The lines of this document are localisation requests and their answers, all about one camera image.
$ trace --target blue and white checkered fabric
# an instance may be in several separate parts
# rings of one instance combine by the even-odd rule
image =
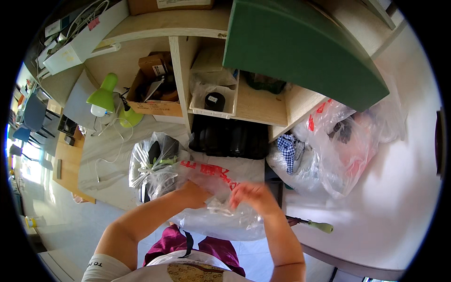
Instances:
[[[277,139],[277,147],[286,161],[286,173],[293,175],[293,164],[295,162],[295,148],[299,140],[293,135],[284,134]]]

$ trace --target white t-shirt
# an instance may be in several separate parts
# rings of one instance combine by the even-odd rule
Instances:
[[[125,264],[106,254],[95,254],[89,261],[82,282],[249,282],[232,271],[218,258],[192,250],[184,259],[186,250],[162,255],[143,268],[131,271]]]

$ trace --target green desk lamp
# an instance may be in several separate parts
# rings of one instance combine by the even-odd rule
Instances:
[[[86,103],[91,104],[91,113],[98,117],[103,117],[106,112],[114,112],[113,90],[117,84],[117,75],[109,73],[106,75],[99,89],[89,96]],[[123,127],[133,127],[142,119],[143,114],[137,114],[128,105],[123,96],[120,96],[124,103],[124,109],[119,113],[120,125]]]

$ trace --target hand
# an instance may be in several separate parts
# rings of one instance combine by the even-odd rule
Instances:
[[[232,191],[229,204],[232,209],[235,209],[241,202],[249,204],[263,217],[282,212],[264,183],[243,182],[238,184]]]
[[[209,197],[213,196],[203,188],[197,186],[191,180],[188,180],[183,186],[174,191],[178,196],[177,200],[185,208],[204,208],[207,205],[204,203]]]

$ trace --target person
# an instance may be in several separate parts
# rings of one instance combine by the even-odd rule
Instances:
[[[187,255],[187,240],[176,225],[163,231],[162,238],[145,256],[143,267],[136,269],[140,240],[185,208],[205,207],[204,202],[211,196],[187,181],[180,189],[126,212],[103,232],[82,281],[250,281],[244,277],[229,241],[207,237],[198,244],[199,250]],[[263,217],[274,262],[271,281],[305,281],[301,244],[269,188],[261,183],[241,183],[232,191],[229,204],[235,209],[241,202]]]

